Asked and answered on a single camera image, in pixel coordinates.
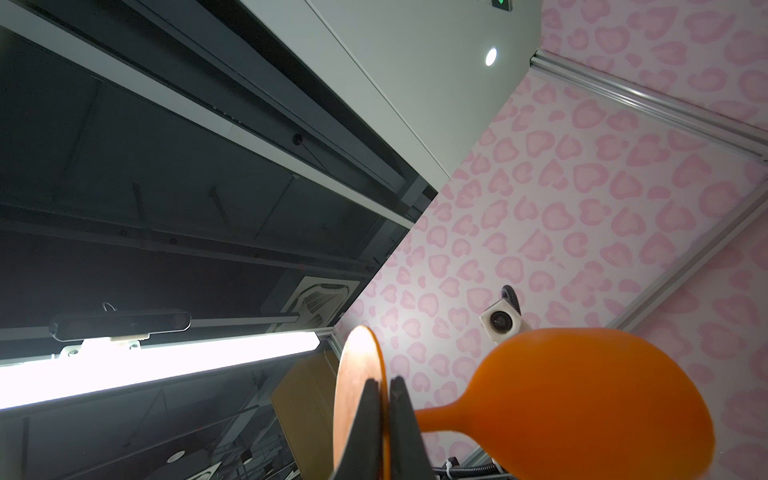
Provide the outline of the orange wine glass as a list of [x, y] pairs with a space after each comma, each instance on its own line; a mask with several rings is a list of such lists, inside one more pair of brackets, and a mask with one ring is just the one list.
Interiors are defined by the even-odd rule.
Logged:
[[[356, 327], [339, 365], [333, 455], [338, 466], [365, 382], [379, 383], [382, 466], [390, 478], [389, 387], [373, 331]], [[472, 438], [521, 479], [697, 479], [714, 458], [709, 410], [662, 350], [606, 328], [537, 329], [479, 364], [454, 402], [414, 409], [423, 435]]]

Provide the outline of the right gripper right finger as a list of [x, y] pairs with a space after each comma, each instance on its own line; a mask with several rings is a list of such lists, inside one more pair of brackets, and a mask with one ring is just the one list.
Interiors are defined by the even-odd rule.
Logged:
[[432, 465], [405, 380], [395, 377], [389, 387], [389, 449], [392, 480], [434, 480]]

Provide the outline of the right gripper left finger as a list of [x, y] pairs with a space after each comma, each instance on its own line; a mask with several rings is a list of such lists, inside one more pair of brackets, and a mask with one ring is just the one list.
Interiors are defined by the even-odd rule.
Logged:
[[341, 460], [330, 476], [335, 480], [376, 480], [382, 466], [382, 408], [379, 383], [363, 387]]

